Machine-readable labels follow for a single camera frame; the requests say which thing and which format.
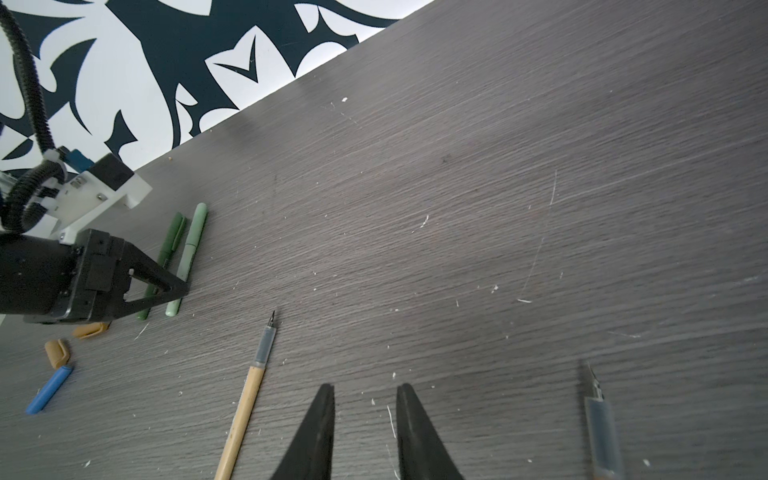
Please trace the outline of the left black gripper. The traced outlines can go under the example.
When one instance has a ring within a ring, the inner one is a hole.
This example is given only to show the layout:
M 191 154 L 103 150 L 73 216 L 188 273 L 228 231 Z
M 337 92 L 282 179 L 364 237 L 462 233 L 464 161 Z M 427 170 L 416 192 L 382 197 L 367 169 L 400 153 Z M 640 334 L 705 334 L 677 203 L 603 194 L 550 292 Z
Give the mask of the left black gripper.
M 154 288 L 127 301 L 131 282 Z M 1 235 L 1 313 L 30 323 L 111 322 L 183 298 L 189 284 L 132 243 L 88 229 L 73 244 Z

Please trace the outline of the green pen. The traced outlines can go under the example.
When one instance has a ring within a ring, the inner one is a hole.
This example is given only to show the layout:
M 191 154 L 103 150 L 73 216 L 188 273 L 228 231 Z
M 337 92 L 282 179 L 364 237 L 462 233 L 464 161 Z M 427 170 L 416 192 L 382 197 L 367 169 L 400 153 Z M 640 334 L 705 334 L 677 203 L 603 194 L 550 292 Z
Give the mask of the green pen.
M 161 267 L 163 268 L 168 267 L 171 257 L 173 256 L 174 252 L 178 249 L 179 244 L 181 243 L 181 237 L 182 237 L 182 234 L 184 233 L 186 223 L 187 223 L 187 218 L 179 212 L 177 212 L 173 217 L 157 258 L 157 263 Z M 159 289 L 157 286 L 148 285 L 145 290 L 144 296 L 154 297 L 158 293 L 158 291 Z M 150 310 L 151 308 L 147 308 L 145 310 L 138 312 L 138 314 L 136 315 L 136 318 L 140 321 L 147 320 Z
M 191 225 L 187 232 L 182 256 L 179 262 L 177 277 L 187 282 L 189 280 L 192 265 L 197 253 L 202 234 L 206 225 L 208 216 L 208 206 L 206 203 L 199 203 L 192 217 Z

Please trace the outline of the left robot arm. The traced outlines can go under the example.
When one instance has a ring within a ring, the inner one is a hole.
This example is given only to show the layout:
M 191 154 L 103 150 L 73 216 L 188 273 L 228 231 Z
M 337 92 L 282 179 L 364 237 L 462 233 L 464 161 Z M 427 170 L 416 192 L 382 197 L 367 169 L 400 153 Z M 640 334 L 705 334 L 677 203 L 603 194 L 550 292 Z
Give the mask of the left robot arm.
M 139 160 L 181 138 L 173 88 L 142 36 L 156 1 L 1 5 L 1 311 L 41 324 L 111 322 L 188 284 L 94 228 L 150 187 Z

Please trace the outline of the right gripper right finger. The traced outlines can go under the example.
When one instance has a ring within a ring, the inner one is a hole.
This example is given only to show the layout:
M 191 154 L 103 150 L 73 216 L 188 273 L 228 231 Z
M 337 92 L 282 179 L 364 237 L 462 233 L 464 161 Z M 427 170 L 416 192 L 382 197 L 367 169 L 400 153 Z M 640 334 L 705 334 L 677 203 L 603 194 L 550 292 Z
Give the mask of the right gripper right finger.
M 396 432 L 400 478 L 463 479 L 411 384 L 396 395 Z

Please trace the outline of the blue pen cap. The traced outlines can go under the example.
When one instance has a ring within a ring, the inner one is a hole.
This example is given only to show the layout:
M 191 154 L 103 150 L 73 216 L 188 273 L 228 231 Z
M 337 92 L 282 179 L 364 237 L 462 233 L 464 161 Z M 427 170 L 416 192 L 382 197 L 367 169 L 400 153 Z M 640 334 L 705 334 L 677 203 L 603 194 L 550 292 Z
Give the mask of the blue pen cap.
M 73 370 L 74 368 L 69 365 L 63 365 L 58 368 L 26 407 L 25 413 L 27 415 L 40 413 L 72 374 Z

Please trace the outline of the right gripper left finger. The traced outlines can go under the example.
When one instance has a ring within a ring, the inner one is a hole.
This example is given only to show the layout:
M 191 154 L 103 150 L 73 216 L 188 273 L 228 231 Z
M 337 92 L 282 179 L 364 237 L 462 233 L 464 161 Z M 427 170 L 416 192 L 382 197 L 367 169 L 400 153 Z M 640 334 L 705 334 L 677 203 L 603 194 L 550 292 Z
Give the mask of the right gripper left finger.
M 335 392 L 322 384 L 272 480 L 329 480 L 335 428 Z

